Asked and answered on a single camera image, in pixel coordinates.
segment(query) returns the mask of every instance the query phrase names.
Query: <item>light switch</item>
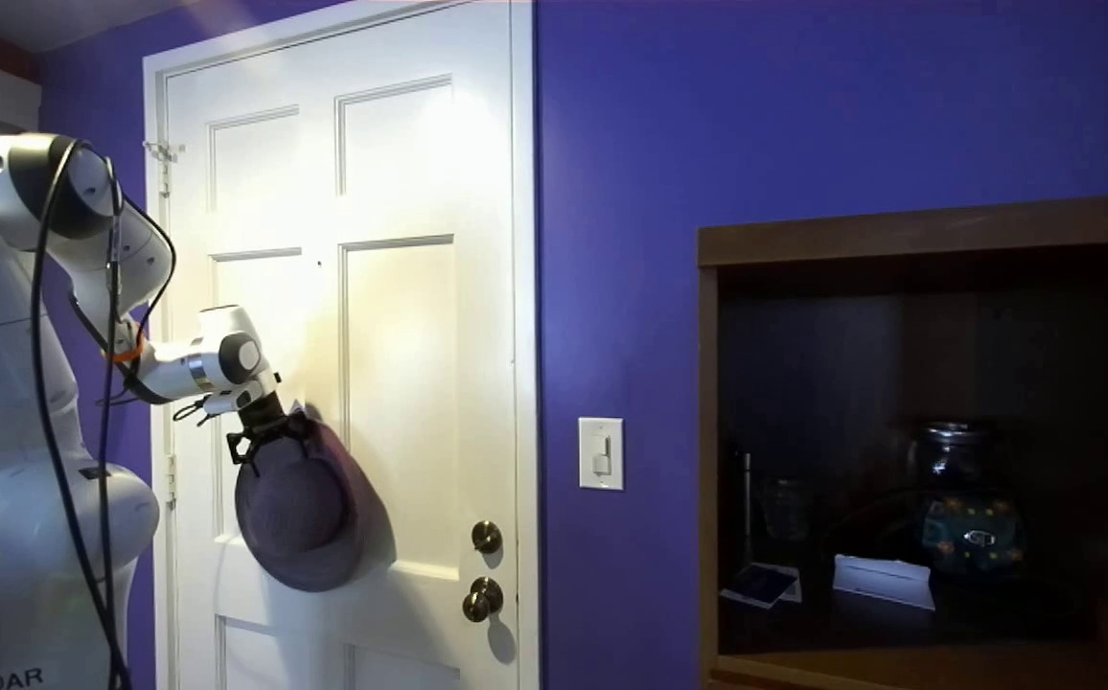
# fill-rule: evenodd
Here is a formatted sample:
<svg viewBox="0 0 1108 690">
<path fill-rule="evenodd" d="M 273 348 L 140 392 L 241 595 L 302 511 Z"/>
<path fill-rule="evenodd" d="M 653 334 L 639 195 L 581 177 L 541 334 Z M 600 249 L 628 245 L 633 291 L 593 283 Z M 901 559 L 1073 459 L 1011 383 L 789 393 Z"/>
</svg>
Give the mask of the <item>light switch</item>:
<svg viewBox="0 0 1108 690">
<path fill-rule="evenodd" d="M 623 416 L 581 416 L 581 486 L 624 491 Z"/>
</svg>

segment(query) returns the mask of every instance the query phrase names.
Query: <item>white robotic arm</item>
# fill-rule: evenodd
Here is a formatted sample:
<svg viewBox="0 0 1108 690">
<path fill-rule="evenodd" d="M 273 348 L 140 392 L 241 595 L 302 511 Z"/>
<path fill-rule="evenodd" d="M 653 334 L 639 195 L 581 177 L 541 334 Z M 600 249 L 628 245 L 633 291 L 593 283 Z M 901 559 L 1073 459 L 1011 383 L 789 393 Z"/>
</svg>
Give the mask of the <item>white robotic arm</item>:
<svg viewBox="0 0 1108 690">
<path fill-rule="evenodd" d="M 89 591 L 113 595 L 124 623 L 156 498 L 127 466 L 89 454 L 77 378 L 30 304 L 26 251 L 71 272 L 77 314 L 146 403 L 196 397 L 190 410 L 206 416 L 241 412 L 251 439 L 284 410 L 241 306 L 202 310 L 190 344 L 146 339 L 136 310 L 155 306 L 176 258 L 164 229 L 124 199 L 108 155 L 54 132 L 0 136 L 0 686 L 94 690 L 113 681 L 115 647 Z"/>
</svg>

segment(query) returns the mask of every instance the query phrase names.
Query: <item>hat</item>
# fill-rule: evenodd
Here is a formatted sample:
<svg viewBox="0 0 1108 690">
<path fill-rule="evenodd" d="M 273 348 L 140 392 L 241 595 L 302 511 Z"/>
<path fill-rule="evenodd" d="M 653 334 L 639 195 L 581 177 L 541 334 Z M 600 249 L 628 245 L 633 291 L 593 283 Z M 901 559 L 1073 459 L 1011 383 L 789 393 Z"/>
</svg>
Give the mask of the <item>hat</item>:
<svg viewBox="0 0 1108 690">
<path fill-rule="evenodd" d="M 308 410 L 255 439 L 233 500 L 255 559 L 297 591 L 349 582 L 370 549 L 371 486 L 337 434 Z"/>
</svg>

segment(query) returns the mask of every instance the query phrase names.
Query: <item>purple wall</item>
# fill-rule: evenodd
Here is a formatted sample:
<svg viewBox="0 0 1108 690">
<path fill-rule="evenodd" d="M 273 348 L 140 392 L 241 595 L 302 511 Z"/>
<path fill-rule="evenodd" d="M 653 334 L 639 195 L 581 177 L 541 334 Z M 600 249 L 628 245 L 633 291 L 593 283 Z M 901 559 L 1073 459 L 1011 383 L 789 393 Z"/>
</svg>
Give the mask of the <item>purple wall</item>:
<svg viewBox="0 0 1108 690">
<path fill-rule="evenodd" d="M 43 122 L 141 191 L 140 57 L 320 6 L 278 3 L 45 57 Z M 698 224 L 1108 195 L 1108 0 L 538 0 L 538 114 L 545 686 L 685 690 Z M 624 495 L 574 486 L 581 412 L 628 420 Z M 141 410 L 115 439 L 146 472 Z"/>
</svg>

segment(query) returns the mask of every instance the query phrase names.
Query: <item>dark wood shelf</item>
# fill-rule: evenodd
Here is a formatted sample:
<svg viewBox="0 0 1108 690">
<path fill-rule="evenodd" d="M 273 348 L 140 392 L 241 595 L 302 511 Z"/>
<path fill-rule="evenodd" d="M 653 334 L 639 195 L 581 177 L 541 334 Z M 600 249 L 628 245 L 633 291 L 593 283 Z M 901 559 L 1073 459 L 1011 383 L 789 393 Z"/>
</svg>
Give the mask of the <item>dark wood shelf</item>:
<svg viewBox="0 0 1108 690">
<path fill-rule="evenodd" d="M 1071 679 L 1108 679 L 1108 199 L 714 224 L 698 263 L 706 681 L 941 686 L 993 659 L 1005 679 L 1101 659 Z M 1029 578 L 961 585 L 935 612 L 827 595 L 820 559 L 875 549 L 855 532 L 912 482 L 923 416 L 1002 434 L 993 475 L 1023 511 Z M 719 597 L 747 551 L 735 447 L 815 491 L 806 605 Z"/>
</svg>

